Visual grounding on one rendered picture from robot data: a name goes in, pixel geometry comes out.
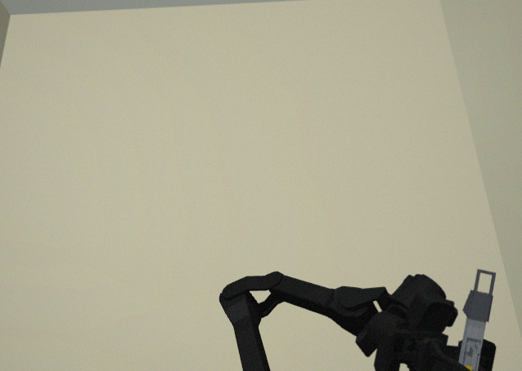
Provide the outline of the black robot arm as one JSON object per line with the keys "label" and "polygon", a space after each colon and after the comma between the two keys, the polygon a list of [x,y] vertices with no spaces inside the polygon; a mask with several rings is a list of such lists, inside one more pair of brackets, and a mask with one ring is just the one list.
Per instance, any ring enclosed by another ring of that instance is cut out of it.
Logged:
{"label": "black robot arm", "polygon": [[[269,290],[258,303],[250,291]],[[231,321],[243,371],[271,371],[259,332],[261,318],[283,302],[328,316],[356,336],[356,344],[370,357],[378,345],[381,331],[405,320],[398,329],[417,337],[420,331],[442,334],[458,317],[454,301],[426,275],[407,275],[389,294],[386,288],[341,286],[329,289],[304,280],[271,272],[265,276],[245,276],[223,288],[220,304]],[[373,301],[377,301],[378,312]],[[421,333],[420,333],[421,334]]]}

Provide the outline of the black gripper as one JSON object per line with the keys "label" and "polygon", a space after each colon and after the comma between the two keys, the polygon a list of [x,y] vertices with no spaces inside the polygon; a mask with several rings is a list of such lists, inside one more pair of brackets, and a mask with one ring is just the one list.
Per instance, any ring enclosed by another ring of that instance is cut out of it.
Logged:
{"label": "black gripper", "polygon": [[[425,331],[411,340],[412,332],[398,329],[396,323],[379,334],[375,371],[399,371],[400,364],[408,365],[409,371],[471,371],[458,362],[462,341],[458,347],[447,346],[448,335]],[[478,371],[492,371],[495,351],[494,343],[483,339]]]}

